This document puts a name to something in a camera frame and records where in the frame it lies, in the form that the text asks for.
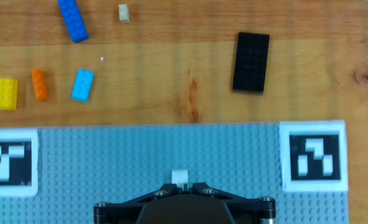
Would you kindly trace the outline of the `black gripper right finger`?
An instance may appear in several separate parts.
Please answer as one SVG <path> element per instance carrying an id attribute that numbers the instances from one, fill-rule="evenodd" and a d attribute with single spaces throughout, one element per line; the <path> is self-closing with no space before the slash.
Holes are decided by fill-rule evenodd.
<path id="1" fill-rule="evenodd" d="M 226 206 L 234 223 L 276 224 L 276 200 L 271 196 L 245 198 L 206 183 L 185 184 L 185 193 L 218 199 Z"/>

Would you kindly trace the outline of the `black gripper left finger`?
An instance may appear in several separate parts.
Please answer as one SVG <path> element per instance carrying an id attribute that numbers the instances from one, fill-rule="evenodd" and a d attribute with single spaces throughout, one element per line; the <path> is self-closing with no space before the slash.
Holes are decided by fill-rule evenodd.
<path id="1" fill-rule="evenodd" d="M 155 200 L 178 195 L 182 191 L 177 184 L 163 184 L 153 192 L 123 203 L 98 202 L 93 206 L 94 224 L 137 223 L 144 207 Z"/>

